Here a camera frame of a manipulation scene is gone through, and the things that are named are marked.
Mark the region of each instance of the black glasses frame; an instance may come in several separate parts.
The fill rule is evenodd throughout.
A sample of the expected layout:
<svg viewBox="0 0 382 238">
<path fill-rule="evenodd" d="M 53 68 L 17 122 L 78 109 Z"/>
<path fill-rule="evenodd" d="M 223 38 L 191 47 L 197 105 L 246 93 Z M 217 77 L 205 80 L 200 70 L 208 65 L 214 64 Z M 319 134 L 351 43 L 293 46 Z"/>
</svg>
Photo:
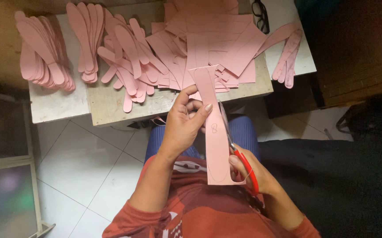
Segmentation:
<svg viewBox="0 0 382 238">
<path fill-rule="evenodd" d="M 260 8 L 260 12 L 261 14 L 256 14 L 254 12 L 254 4 L 257 4 L 258 7 Z M 252 4 L 251 4 L 251 9 L 253 11 L 253 14 L 256 16 L 256 17 L 260 17 L 260 19 L 257 21 L 257 27 L 264 33 L 264 34 L 268 34 L 270 32 L 270 28 L 269 28 L 269 18 L 268 18 L 268 12 L 266 10 L 266 6 L 261 2 L 261 0 L 255 0 Z"/>
</svg>

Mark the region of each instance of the blue pants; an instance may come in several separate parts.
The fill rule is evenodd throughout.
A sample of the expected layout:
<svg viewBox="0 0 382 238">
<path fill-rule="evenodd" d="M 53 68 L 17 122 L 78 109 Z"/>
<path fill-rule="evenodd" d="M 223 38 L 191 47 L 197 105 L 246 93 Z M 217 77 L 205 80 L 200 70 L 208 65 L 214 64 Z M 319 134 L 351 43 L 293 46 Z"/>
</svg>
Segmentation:
<svg viewBox="0 0 382 238">
<path fill-rule="evenodd" d="M 237 115 L 237 117 L 229 120 L 229 130 L 234 142 L 242 148 L 251 151 L 260 161 L 256 130 L 254 129 L 250 118 L 243 115 Z M 164 126 L 155 126 L 151 130 L 147 145 L 147 152 L 145 154 L 145 162 L 151 156 L 157 154 L 160 145 L 162 145 L 164 132 Z M 200 154 L 193 145 L 185 150 L 181 155 L 200 158 Z"/>
</svg>

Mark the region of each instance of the red long-sleeve shirt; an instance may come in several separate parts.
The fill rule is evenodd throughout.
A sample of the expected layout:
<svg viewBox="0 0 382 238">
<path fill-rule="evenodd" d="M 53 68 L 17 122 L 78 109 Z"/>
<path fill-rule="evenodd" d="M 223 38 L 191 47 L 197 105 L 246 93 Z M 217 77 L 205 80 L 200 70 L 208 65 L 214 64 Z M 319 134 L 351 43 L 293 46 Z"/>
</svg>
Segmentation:
<svg viewBox="0 0 382 238">
<path fill-rule="evenodd" d="M 138 183 L 153 159 L 144 165 Z M 102 237 L 320 237 L 306 217 L 292 231 L 268 219 L 261 195 L 253 197 L 240 186 L 207 185 L 206 167 L 205 160 L 179 156 L 166 207 L 144 212 L 126 202 Z"/>
</svg>

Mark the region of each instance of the grout line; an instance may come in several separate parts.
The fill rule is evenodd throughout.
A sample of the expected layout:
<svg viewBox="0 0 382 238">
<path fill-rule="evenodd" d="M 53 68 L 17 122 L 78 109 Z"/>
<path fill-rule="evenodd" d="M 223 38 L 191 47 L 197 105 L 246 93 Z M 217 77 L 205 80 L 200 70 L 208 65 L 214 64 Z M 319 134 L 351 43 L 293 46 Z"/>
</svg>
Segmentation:
<svg viewBox="0 0 382 238">
<path fill-rule="evenodd" d="M 93 210 L 91 210 L 91 209 L 89 209 L 89 208 L 87 208 L 87 209 L 88 209 L 88 210 L 90 210 L 91 212 L 93 212 L 93 213 L 95 213 L 95 214 L 99 215 L 100 217 L 102 217 L 102 218 L 106 219 L 107 221 L 109 221 L 109 219 L 107 219 L 107 218 L 103 217 L 102 215 L 100 215 L 100 214 L 98 214 L 98 213 L 94 212 Z"/>
<path fill-rule="evenodd" d="M 86 208 L 89 207 L 89 205 L 91 205 L 92 201 L 94 200 L 95 196 L 97 196 L 97 193 L 98 191 L 100 191 L 100 188 L 103 186 L 104 184 L 104 181 L 106 181 L 107 177 L 109 176 L 110 172 L 112 171 L 112 169 L 114 168 L 114 165 L 116 165 L 117 161 L 119 160 L 120 156 L 122 155 L 122 153 L 120 153 L 119 157 L 117 158 L 116 162 L 114 162 L 112 168 L 110 169 L 110 171 L 107 173 L 106 177 L 104 178 L 103 182 L 101 183 L 100 187 L 98 188 L 97 192 L 94 194 L 94 197 L 92 197 L 91 199 L 91 202 L 88 204 L 88 206 Z"/>
<path fill-rule="evenodd" d="M 125 151 L 124 151 L 123 153 L 125 153 L 125 154 L 129 155 L 130 157 L 132 157 L 132 158 L 134 158 L 134 159 L 138 160 L 139 162 L 141 162 L 142 164 L 144 164 L 144 162 L 142 162 L 141 160 L 139 160 L 139 159 L 137 159 L 137 158 L 133 157 L 132 155 L 128 154 L 127 152 L 125 152 Z"/>
<path fill-rule="evenodd" d="M 77 126 L 81 127 L 82 129 L 88 131 L 86 128 L 82 127 L 81 125 L 79 125 L 79 124 L 77 124 L 77 123 L 75 123 L 75 124 L 76 124 Z M 115 148 L 120 149 L 119 147 L 117 147 L 117 146 L 113 145 L 112 143 L 106 141 L 105 139 L 103 139 L 103 138 L 97 136 L 96 134 L 94 134 L 94 133 L 92 133 L 92 132 L 90 132 L 90 131 L 88 131 L 88 132 L 91 133 L 91 134 L 93 134 L 94 136 L 96 136 L 96 137 L 98 137 L 98 138 L 104 140 L 105 142 L 111 144 L 111 145 L 114 146 Z M 120 149 L 120 151 L 121 151 L 122 153 L 124 152 L 124 153 L 128 154 L 127 152 L 125 152 L 125 149 L 126 149 L 126 147 L 128 146 L 129 142 L 131 141 L 131 139 L 132 139 L 132 137 L 133 137 L 134 135 L 135 135 L 135 132 L 134 132 L 134 133 L 132 134 L 132 136 L 129 138 L 128 142 L 127 142 L 126 145 L 125 145 L 125 148 L 124 148 L 124 149 Z M 128 154 L 128 155 L 131 156 L 132 158 L 138 160 L 139 162 L 144 163 L 144 162 L 142 162 L 141 160 L 139 160 L 139 159 L 133 157 L 132 155 L 130 155 L 130 154 Z"/>
<path fill-rule="evenodd" d="M 44 155 L 44 157 L 42 158 L 41 162 L 37 165 L 36 169 L 38 169 L 38 167 L 42 164 L 42 162 L 44 161 L 45 157 L 47 156 L 47 154 L 50 152 L 51 148 L 53 148 L 54 144 L 56 144 L 56 141 L 59 139 L 61 133 L 63 133 L 64 129 L 66 129 L 67 127 L 67 124 L 69 124 L 70 122 L 70 119 L 68 119 L 68 122 L 66 123 L 66 125 L 64 126 L 63 130 L 61 130 L 60 134 L 57 136 L 57 139 L 54 141 L 54 143 L 51 145 L 50 149 L 47 151 L 47 153 Z"/>
<path fill-rule="evenodd" d="M 37 180 L 41 181 L 43 184 L 46 184 L 47 186 L 49 186 L 50 188 L 52 188 L 52 189 L 56 190 L 57 192 L 60 192 L 59 190 L 57 190 L 57 189 L 55 189 L 54 187 L 52 187 L 52 186 L 48 185 L 46 182 L 44 182 L 44 181 L 40 180 L 39 178 L 37 178 Z M 71 198 L 71 197 L 67 196 L 66 194 L 64 194 L 64 193 L 62 193 L 62 192 L 60 192 L 60 193 L 61 193 L 61 194 L 63 194 L 64 196 L 66 196 L 66 197 L 68 197 L 68 198 L 72 199 L 73 201 L 75 201 L 75 202 L 76 202 L 76 203 L 78 203 L 79 205 L 81 205 L 81 206 L 83 206 L 83 207 L 85 207 L 85 208 L 86 208 L 86 206 L 82 205 L 80 202 L 76 201 L 75 199 L 73 199 L 73 198 Z"/>
<path fill-rule="evenodd" d="M 267 136 L 263 142 L 266 142 L 266 139 L 268 138 L 270 132 L 272 131 L 273 125 L 274 125 L 274 122 L 272 122 L 272 126 L 270 127 L 269 133 L 267 134 Z"/>
<path fill-rule="evenodd" d="M 126 143 L 125 149 L 126 149 L 126 147 L 128 146 L 129 142 L 132 140 L 132 136 L 131 136 L 131 138 L 128 140 L 128 143 Z M 127 154 L 127 155 L 129 155 L 130 157 L 132 157 L 132 158 L 138 160 L 138 161 L 141 162 L 142 164 L 144 164 L 144 162 L 142 162 L 141 160 L 139 160 L 139 159 L 133 157 L 132 155 L 128 154 L 128 152 L 125 152 L 125 151 L 124 151 L 124 153 Z"/>
<path fill-rule="evenodd" d="M 294 116 L 294 115 L 291 115 L 291 116 L 297 118 L 297 119 L 300 120 L 301 122 L 304 122 L 306 125 L 309 125 L 309 126 L 313 127 L 312 125 L 310 125 L 309 123 L 307 123 L 307 122 L 305 122 L 305 121 L 299 119 L 298 117 L 296 117 L 296 116 Z M 326 135 L 324 131 L 320 131 L 320 130 L 316 129 L 315 127 L 313 127 L 313 128 L 314 128 L 316 131 L 318 131 L 318 132 L 320 132 L 320 133 Z"/>
<path fill-rule="evenodd" d="M 75 123 L 75 125 L 77 125 L 77 126 L 81 127 L 82 129 L 84 129 L 84 130 L 88 131 L 86 128 L 82 127 L 81 125 L 79 125 L 79 124 L 77 124 L 77 123 Z M 126 145 L 128 145 L 128 143 L 129 143 L 129 141 L 131 140 L 132 136 L 135 134 L 135 132 L 134 132 L 134 133 L 132 134 L 131 138 L 129 138 L 129 141 L 128 141 L 128 143 L 126 143 L 126 145 L 125 145 L 125 148 L 123 148 L 123 149 L 120 149 L 119 147 L 117 147 L 117 146 L 115 146 L 114 144 L 112 144 L 112 143 L 108 142 L 107 140 L 105 140 L 105 139 L 103 139 L 103 138 L 101 138 L 101 137 L 97 136 L 96 134 L 94 134 L 94 133 L 92 133 L 92 132 L 90 132 L 90 131 L 88 131 L 88 132 L 89 132 L 89 133 L 91 133 L 91 134 L 93 134 L 94 136 L 96 136 L 96 137 L 98 137 L 98 138 L 100 138 L 100 139 L 104 140 L 105 142 L 107 142 L 107 143 L 111 144 L 112 146 L 114 146 L 115 148 L 117 148 L 117 149 L 119 149 L 119 150 L 121 150 L 121 151 L 123 151 L 123 150 L 126 148 Z"/>
<path fill-rule="evenodd" d="M 81 218 L 79 218 L 78 222 L 76 223 L 75 227 L 73 228 L 72 232 L 69 234 L 69 236 L 67 238 L 69 238 L 72 235 L 73 231 L 75 230 L 76 226 L 79 224 L 79 221 L 82 219 L 82 217 L 84 216 L 85 212 L 86 212 L 86 208 L 85 208 L 85 211 L 82 214 Z"/>
</svg>

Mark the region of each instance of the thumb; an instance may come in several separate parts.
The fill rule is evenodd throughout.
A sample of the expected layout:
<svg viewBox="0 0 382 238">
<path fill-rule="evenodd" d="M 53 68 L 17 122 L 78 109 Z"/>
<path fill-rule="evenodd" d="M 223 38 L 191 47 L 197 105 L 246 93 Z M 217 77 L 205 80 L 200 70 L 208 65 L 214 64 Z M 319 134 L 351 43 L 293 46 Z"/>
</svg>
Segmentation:
<svg viewBox="0 0 382 238">
<path fill-rule="evenodd" d="M 193 124 L 197 128 L 200 128 L 203 125 L 203 123 L 206 121 L 207 117 L 209 116 L 212 110 L 213 110 L 213 104 L 211 103 L 203 107 L 200 107 L 197 113 L 195 113 L 195 115 L 190 119 L 191 124 Z"/>
<path fill-rule="evenodd" d="M 245 169 L 244 167 L 244 164 L 241 162 L 241 160 L 239 160 L 239 158 L 234 155 L 234 154 L 231 154 L 229 156 L 229 163 L 239 171 L 239 173 L 245 178 L 247 176 L 247 170 Z"/>
</svg>

